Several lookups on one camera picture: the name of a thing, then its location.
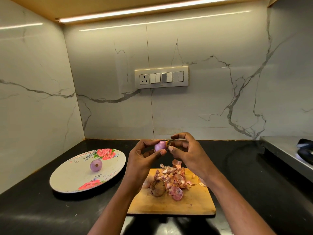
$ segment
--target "marble backsplash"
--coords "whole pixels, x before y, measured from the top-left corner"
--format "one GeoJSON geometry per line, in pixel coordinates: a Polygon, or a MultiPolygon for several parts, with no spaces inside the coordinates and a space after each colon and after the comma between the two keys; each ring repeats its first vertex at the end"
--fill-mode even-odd
{"type": "Polygon", "coordinates": [[[0,109],[0,193],[84,139],[62,29],[9,0],[0,0],[0,109]]]}
{"type": "Polygon", "coordinates": [[[264,1],[64,29],[86,138],[313,135],[313,0],[264,1]],[[137,90],[134,70],[189,66],[137,90]]]}

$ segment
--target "black countertop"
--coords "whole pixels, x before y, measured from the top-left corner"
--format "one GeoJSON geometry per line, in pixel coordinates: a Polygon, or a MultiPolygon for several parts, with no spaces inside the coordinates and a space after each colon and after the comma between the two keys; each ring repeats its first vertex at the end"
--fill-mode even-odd
{"type": "MultiPolygon", "coordinates": [[[[87,234],[118,188],[123,169],[89,191],[64,195],[49,186],[64,161],[100,148],[128,157],[136,140],[85,140],[0,195],[1,234],[87,234]]],[[[313,184],[259,145],[257,141],[200,141],[214,164],[277,234],[313,234],[313,184]]],[[[155,162],[170,165],[166,154],[155,162]]],[[[214,218],[127,217],[122,234],[232,234],[215,196],[214,218]]]]}

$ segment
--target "pink rose pattern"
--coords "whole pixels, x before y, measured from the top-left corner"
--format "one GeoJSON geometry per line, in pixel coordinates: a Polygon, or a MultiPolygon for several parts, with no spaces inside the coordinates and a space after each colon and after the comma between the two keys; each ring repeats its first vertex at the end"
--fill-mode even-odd
{"type": "Polygon", "coordinates": [[[97,155],[102,158],[102,160],[111,159],[115,156],[115,150],[113,149],[98,149],[97,155]]]}
{"type": "Polygon", "coordinates": [[[78,190],[82,190],[82,189],[89,189],[95,186],[98,186],[101,184],[100,180],[92,180],[90,182],[85,183],[84,185],[82,185],[80,188],[78,188],[78,190]]]}

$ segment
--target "cutting board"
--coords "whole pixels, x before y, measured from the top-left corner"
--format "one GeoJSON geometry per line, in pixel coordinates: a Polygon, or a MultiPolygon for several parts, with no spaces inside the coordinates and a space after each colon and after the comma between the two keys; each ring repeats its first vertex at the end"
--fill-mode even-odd
{"type": "MultiPolygon", "coordinates": [[[[157,169],[150,169],[154,176],[157,169]]],[[[175,201],[166,192],[161,197],[154,197],[150,188],[141,189],[132,201],[128,214],[166,214],[166,215],[215,215],[216,209],[207,187],[199,185],[199,178],[186,169],[186,180],[195,183],[190,190],[184,189],[181,201],[175,201]]]]}

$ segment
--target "floral plate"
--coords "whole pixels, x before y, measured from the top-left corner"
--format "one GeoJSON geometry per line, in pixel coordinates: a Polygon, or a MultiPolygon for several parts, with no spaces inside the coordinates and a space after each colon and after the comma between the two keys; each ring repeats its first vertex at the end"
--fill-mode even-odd
{"type": "Polygon", "coordinates": [[[62,163],[50,177],[50,186],[61,193],[76,193],[97,187],[116,176],[124,167],[125,154],[116,149],[98,149],[62,163]],[[102,168],[93,172],[90,163],[100,159],[102,168]]]}

